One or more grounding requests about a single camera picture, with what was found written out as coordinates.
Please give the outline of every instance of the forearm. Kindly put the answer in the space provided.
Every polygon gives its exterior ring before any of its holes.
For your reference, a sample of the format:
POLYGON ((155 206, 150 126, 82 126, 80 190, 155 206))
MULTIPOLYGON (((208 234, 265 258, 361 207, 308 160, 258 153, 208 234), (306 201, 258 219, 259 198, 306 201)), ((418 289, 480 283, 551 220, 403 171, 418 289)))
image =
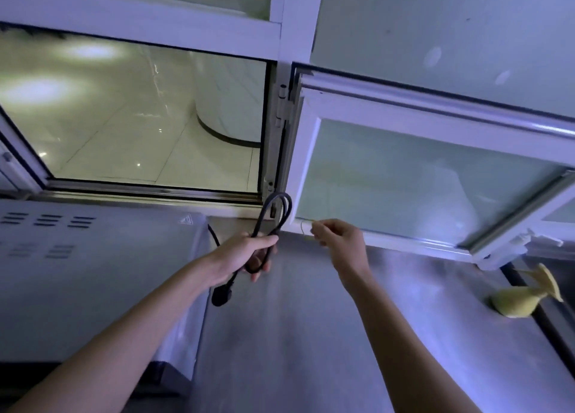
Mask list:
POLYGON ((186 265, 34 387, 10 413, 119 412, 162 339, 208 287, 211 260, 186 265))
POLYGON ((397 412, 479 412, 372 278, 348 287, 397 412))

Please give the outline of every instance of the hand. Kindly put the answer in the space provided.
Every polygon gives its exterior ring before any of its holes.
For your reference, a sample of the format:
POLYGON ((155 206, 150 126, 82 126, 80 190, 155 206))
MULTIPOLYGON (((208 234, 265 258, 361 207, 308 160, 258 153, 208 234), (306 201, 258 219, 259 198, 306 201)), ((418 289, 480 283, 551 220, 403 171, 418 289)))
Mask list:
POLYGON ((331 262, 339 274, 343 286, 357 279, 370 279, 362 231, 339 219, 314 221, 312 234, 321 246, 327 246, 331 262))
MULTIPOLYGON (((240 269, 246 263, 250 268, 256 269, 262 264, 267 248, 274 245, 272 254, 277 252, 275 247, 279 237, 277 235, 258 236, 250 238, 246 232, 229 238, 226 242, 213 250, 208 257, 214 266, 214 276, 210 286, 223 283, 233 272, 240 269)), ((268 259, 262 271, 269 272, 271 260, 268 259)), ((251 275, 251 281, 257 281, 261 274, 257 272, 251 275)))

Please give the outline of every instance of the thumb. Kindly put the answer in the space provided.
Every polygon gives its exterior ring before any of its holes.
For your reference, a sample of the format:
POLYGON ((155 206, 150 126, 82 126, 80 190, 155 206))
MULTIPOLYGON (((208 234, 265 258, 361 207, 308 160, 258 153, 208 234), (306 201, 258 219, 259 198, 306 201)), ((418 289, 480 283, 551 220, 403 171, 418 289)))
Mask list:
POLYGON ((261 250, 264 248, 269 248, 275 245, 279 240, 279 236, 276 234, 270 236, 258 236, 257 238, 250 238, 249 243, 253 250, 261 250))
POLYGON ((312 233, 320 241, 324 241, 329 245, 334 242, 338 237, 333 231, 323 225, 320 221, 314 221, 312 223, 312 233))

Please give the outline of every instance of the person's left hand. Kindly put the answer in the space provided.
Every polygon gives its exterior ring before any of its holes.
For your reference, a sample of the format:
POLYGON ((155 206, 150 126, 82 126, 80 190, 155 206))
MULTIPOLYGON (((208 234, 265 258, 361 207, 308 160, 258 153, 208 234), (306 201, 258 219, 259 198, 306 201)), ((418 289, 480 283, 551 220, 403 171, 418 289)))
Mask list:
MULTIPOLYGON (((245 264, 256 269, 262 264, 267 248, 274 245, 272 254, 277 252, 275 246, 279 237, 277 235, 258 236, 250 238, 246 232, 229 238, 226 242, 213 250, 206 257, 213 263, 214 276, 210 286, 223 283, 234 272, 245 264)), ((269 272, 271 260, 268 259, 262 271, 269 272)), ((262 271, 251 275, 251 281, 257 281, 262 271)))

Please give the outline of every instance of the person's left arm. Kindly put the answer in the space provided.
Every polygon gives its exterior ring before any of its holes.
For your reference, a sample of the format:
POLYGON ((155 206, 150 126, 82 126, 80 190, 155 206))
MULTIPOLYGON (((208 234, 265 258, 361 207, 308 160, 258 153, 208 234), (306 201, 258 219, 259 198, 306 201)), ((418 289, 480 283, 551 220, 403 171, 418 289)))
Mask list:
MULTIPOLYGON (((277 240, 277 236, 238 235, 185 265, 58 366, 7 413, 121 411, 162 339, 198 295, 247 262, 259 266, 258 250, 277 240)), ((269 271, 266 265, 263 270, 269 271)))

